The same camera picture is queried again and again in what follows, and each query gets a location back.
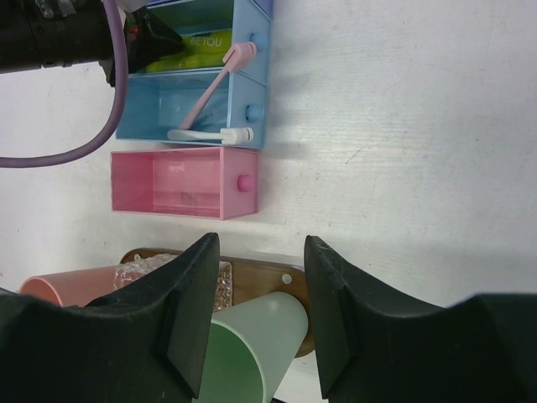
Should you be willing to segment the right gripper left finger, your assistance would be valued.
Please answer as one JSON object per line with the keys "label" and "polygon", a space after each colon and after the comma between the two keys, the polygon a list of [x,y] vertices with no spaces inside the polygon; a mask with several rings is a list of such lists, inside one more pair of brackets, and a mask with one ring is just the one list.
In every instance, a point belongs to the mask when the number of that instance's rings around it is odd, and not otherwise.
{"label": "right gripper left finger", "polygon": [[4,402],[190,402],[201,390],[219,270],[207,233],[83,307],[1,298]]}

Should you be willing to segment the green plastic cup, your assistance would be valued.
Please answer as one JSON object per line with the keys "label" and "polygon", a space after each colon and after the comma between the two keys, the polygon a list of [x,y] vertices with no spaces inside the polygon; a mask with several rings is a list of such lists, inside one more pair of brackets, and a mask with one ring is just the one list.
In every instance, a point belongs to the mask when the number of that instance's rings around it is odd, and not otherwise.
{"label": "green plastic cup", "polygon": [[303,305],[273,292],[216,312],[198,402],[270,402],[308,332]]}

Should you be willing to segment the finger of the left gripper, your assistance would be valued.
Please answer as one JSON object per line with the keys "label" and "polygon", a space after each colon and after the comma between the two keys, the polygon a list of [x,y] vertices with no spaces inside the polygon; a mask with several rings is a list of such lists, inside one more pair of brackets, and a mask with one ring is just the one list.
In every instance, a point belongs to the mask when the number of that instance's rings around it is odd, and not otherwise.
{"label": "finger of the left gripper", "polygon": [[125,40],[129,74],[185,49],[183,38],[147,8],[126,13]]}

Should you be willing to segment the yellow-green toothpaste tube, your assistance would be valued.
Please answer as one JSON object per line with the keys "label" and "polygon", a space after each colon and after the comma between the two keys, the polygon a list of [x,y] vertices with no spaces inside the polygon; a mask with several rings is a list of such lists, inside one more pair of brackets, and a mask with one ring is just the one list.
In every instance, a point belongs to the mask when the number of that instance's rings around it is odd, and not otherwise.
{"label": "yellow-green toothpaste tube", "polygon": [[230,29],[183,37],[185,49],[145,68],[147,73],[182,71],[224,66],[223,57],[232,46]]}

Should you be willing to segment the clear textured plastic box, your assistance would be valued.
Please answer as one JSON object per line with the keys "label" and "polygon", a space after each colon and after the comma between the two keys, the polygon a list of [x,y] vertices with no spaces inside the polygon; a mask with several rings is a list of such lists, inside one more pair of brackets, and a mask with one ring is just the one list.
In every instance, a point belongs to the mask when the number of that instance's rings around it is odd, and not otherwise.
{"label": "clear textured plastic box", "polygon": [[[132,257],[125,259],[116,267],[113,275],[113,289],[119,290],[177,257],[177,254],[156,254],[143,257],[141,252],[136,252]],[[213,312],[216,313],[230,308],[232,306],[232,297],[233,267],[229,262],[220,261]]]}

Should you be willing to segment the pink plastic cup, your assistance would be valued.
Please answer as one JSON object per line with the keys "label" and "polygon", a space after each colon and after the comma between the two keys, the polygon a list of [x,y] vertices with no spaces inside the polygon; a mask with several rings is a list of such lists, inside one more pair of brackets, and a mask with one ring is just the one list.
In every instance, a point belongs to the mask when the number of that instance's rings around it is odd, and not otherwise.
{"label": "pink plastic cup", "polygon": [[74,270],[28,278],[20,287],[22,296],[34,296],[57,306],[86,306],[114,291],[116,266]]}

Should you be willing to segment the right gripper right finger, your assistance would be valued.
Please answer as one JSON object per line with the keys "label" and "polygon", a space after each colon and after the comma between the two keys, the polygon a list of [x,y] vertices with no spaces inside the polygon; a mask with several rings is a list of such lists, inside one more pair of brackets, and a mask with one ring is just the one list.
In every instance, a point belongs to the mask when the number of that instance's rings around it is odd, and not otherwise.
{"label": "right gripper right finger", "polygon": [[330,402],[533,402],[536,297],[440,307],[309,236],[304,267],[322,396]]}

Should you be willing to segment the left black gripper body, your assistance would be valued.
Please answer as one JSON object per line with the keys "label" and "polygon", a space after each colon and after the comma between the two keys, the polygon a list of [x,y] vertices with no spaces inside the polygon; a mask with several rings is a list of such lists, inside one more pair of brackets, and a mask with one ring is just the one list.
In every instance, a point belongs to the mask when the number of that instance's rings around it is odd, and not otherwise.
{"label": "left black gripper body", "polygon": [[2,1],[1,72],[99,62],[126,83],[126,44],[115,1]]}

